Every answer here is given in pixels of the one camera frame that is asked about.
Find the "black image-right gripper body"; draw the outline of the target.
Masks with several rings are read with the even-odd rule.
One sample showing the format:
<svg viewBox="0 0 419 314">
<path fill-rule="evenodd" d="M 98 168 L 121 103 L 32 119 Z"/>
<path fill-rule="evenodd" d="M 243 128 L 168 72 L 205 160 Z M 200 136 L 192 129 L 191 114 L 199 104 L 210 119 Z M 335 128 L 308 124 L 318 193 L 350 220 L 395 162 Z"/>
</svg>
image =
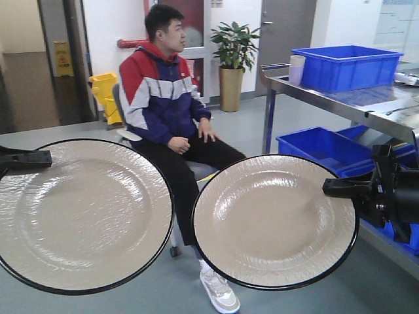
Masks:
<svg viewBox="0 0 419 314">
<path fill-rule="evenodd" d="M 389 222 L 393 240 L 409 243 L 411 225 L 418 223 L 418 168 L 401 167 L 390 145 L 375 145 L 372 159 L 375 168 L 357 210 L 362 219 L 377 228 Z"/>
</svg>

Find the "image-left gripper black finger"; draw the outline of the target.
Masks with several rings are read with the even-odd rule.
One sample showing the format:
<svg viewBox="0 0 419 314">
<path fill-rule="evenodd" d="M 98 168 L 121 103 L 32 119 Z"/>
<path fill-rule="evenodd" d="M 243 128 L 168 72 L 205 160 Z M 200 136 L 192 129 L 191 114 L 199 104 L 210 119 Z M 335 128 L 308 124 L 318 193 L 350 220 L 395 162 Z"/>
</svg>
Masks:
<svg viewBox="0 0 419 314">
<path fill-rule="evenodd" d="M 49 150 L 22 150 L 1 146 L 1 168 L 37 169 L 52 165 Z"/>
</svg>

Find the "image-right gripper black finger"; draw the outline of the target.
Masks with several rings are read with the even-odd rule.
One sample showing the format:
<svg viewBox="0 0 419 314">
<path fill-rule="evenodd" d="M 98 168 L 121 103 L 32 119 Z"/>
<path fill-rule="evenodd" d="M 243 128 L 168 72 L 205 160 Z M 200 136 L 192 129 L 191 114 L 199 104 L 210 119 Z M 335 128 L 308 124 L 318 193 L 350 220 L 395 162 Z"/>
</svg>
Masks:
<svg viewBox="0 0 419 314">
<path fill-rule="evenodd" d="M 373 172 L 353 177 L 325 179 L 322 190 L 326 196 L 336 198 L 366 198 L 372 194 Z"/>
</svg>

